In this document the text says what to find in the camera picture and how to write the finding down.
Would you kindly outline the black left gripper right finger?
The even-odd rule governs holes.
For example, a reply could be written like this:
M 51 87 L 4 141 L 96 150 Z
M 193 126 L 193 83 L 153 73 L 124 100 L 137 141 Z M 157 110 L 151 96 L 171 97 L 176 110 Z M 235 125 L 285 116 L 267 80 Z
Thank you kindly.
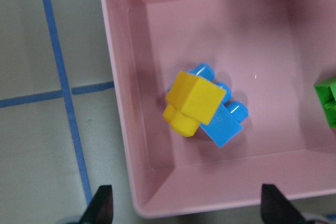
M 274 184 L 261 187 L 260 214 L 264 223 L 308 223 Z

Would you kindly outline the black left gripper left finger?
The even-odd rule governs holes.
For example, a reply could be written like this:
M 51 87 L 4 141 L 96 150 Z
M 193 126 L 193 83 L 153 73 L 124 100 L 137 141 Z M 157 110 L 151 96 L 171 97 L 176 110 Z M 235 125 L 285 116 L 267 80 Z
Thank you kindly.
M 80 223 L 113 222 L 113 191 L 111 185 L 101 185 L 80 219 Z

